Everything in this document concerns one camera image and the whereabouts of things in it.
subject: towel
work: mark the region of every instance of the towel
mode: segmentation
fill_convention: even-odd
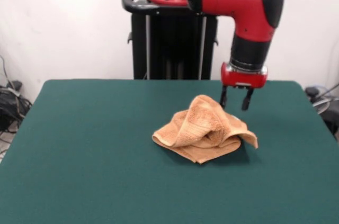
[[[241,140],[258,148],[247,125],[206,95],[198,95],[188,110],[174,114],[170,123],[155,131],[158,145],[200,164],[240,147]]]

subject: black cable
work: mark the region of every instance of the black cable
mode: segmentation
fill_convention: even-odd
[[[321,95],[317,96],[315,98],[315,101],[319,100],[321,97],[325,96],[326,94],[330,93],[331,91],[333,91],[334,89],[336,89],[337,87],[339,87],[339,83],[336,84],[335,86],[333,86],[332,88],[328,89],[325,93],[322,93]]]
[[[0,141],[4,142],[4,143],[7,143],[7,144],[11,144],[11,142],[7,141],[7,140],[4,140],[2,138],[0,138]]]
[[[5,149],[5,150],[0,151],[0,155],[3,154],[3,153],[5,153],[5,152],[7,152],[7,150],[8,150],[8,148]]]

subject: green table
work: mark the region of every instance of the green table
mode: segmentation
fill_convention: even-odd
[[[48,81],[0,164],[0,223],[339,223],[339,151],[293,82],[240,110],[259,149],[194,164],[153,131],[217,81]]]

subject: black handle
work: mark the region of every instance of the black handle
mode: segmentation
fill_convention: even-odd
[[[143,15],[195,15],[187,6],[158,5],[148,0],[122,0],[122,7],[128,12]]]

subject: orange towel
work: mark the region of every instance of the orange towel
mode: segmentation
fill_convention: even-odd
[[[174,114],[153,134],[153,141],[200,164],[239,148],[241,137],[258,147],[257,137],[244,122],[226,113],[206,95],[194,98],[188,110]]]

